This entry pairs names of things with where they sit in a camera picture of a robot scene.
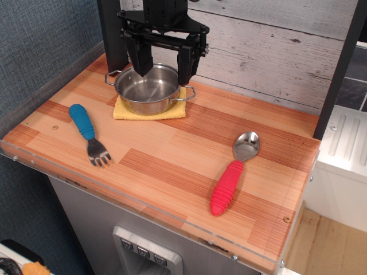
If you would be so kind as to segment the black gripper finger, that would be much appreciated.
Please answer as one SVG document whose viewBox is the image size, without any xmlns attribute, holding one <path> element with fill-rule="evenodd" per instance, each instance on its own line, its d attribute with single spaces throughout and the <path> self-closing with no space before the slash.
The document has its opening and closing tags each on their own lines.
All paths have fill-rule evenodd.
<svg viewBox="0 0 367 275">
<path fill-rule="evenodd" d="M 153 68 L 151 45 L 136 36 L 124 36 L 124 40 L 134 70 L 144 77 Z"/>
<path fill-rule="evenodd" d="M 189 83 L 192 76 L 197 72 L 200 60 L 200 51 L 191 46 L 183 46 L 177 55 L 178 82 L 180 86 Z"/>
</svg>

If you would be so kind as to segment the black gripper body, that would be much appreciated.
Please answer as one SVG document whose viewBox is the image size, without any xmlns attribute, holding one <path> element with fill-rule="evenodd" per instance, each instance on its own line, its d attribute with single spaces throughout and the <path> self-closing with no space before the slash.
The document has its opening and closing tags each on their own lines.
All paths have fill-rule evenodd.
<svg viewBox="0 0 367 275">
<path fill-rule="evenodd" d="M 192 47 L 208 54 L 209 27 L 191 19 L 188 1 L 143 1 L 142 10 L 121 10 L 122 38 L 130 57 L 151 57 L 151 47 L 178 51 Z"/>
</svg>

